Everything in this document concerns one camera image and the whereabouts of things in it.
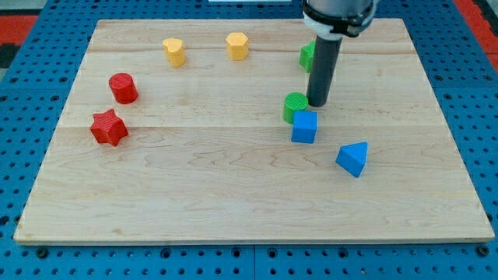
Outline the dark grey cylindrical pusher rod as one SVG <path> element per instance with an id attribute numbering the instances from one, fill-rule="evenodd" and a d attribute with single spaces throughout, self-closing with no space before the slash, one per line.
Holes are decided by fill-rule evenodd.
<path id="1" fill-rule="evenodd" d="M 308 103 L 312 107 L 323 107 L 327 103 L 341 44 L 341 37 L 337 40 L 316 37 L 307 85 Z"/>

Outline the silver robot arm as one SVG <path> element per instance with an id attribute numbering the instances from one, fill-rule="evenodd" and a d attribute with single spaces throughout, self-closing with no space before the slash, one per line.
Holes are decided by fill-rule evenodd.
<path id="1" fill-rule="evenodd" d="M 358 37 L 372 23 L 378 0 L 303 0 L 303 21 L 316 33 L 307 85 L 308 103 L 328 100 L 343 37 Z"/>

